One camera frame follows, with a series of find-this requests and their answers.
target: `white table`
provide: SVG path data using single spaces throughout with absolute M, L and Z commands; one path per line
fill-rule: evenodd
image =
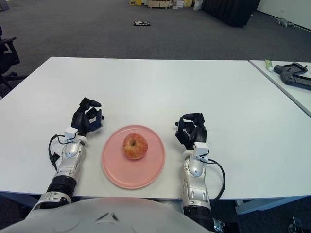
M 281 91 L 284 92 L 292 101 L 294 101 L 303 111 L 305 111 L 311 117 L 311 91 L 298 88 L 295 86 L 286 85 L 282 82 L 280 75 L 274 71 L 270 72 L 266 69 L 264 61 L 254 61 L 252 63 L 262 74 L 264 74 L 271 82 L 273 82 Z M 276 65 L 288 65 L 292 62 L 272 61 L 273 67 Z M 311 78 L 311 63 L 299 62 L 303 66 L 307 66 L 308 72 L 301 74 Z
M 311 195 L 311 120 L 249 62 L 61 57 L 0 101 L 1 191 L 46 191 L 55 173 L 49 140 L 70 125 L 83 97 L 103 104 L 105 121 L 88 135 L 75 196 L 180 199 L 184 147 L 174 123 L 191 112 L 204 114 L 210 158 L 225 170 L 222 199 Z M 137 190 L 115 186 L 101 167 L 106 140 L 130 124 L 157 132 L 167 154 L 160 176 Z M 222 185 L 215 165 L 206 184 L 214 198 Z

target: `cardboard box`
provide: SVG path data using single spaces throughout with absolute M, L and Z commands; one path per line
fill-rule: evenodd
M 169 1 L 160 1 L 160 7 L 168 8 L 170 6 Z
M 191 7 L 192 6 L 192 0 L 184 0 L 184 7 Z
M 148 1 L 148 7 L 160 7 L 160 1 Z

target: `robotic arm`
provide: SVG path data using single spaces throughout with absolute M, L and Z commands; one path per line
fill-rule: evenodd
M 46 193 L 44 193 L 32 211 L 37 209 L 51 209 L 71 203 L 71 198 L 75 186 L 79 180 L 81 172 L 81 162 L 85 156 L 85 146 L 87 145 L 86 135 L 90 131 L 99 129 L 104 119 L 102 110 L 95 107 L 102 105 L 94 100 L 84 98 L 78 110 L 73 114 L 71 127 L 65 130 L 65 135 L 55 135 L 49 143 L 49 156 L 52 165 L 57 171 Z M 57 138 L 59 143 L 65 145 L 62 149 L 62 161 L 58 169 L 56 161 L 60 156 L 51 154 L 50 146 Z
M 208 159 L 207 131 L 202 113 L 183 115 L 175 125 L 176 137 L 186 147 L 183 156 L 183 209 L 184 214 L 210 231 L 225 232 L 225 224 L 211 217 L 211 205 L 205 185 L 206 168 L 204 164 L 216 163 Z M 225 173 L 220 166 L 224 185 L 216 201 L 225 189 Z

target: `box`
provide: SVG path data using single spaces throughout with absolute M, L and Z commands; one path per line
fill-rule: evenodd
M 148 7 L 160 7 L 160 1 L 148 1 Z
M 170 6 L 169 1 L 160 1 L 160 7 L 168 8 Z
M 192 6 L 192 0 L 184 0 L 184 7 L 191 7 Z
M 130 0 L 131 6 L 141 6 L 141 0 Z

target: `table leg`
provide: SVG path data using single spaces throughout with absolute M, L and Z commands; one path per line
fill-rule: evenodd
M 8 198 L 12 201 L 15 201 L 23 206 L 27 206 L 33 208 L 34 205 L 38 202 L 38 199 L 28 195 L 21 193 L 4 193 L 0 192 L 0 196 Z
M 270 198 L 270 199 L 255 199 L 244 203 L 242 199 L 237 199 L 235 210 L 238 215 L 247 214 L 256 210 L 268 210 L 298 199 L 304 198 L 300 197 L 288 197 L 288 198 Z

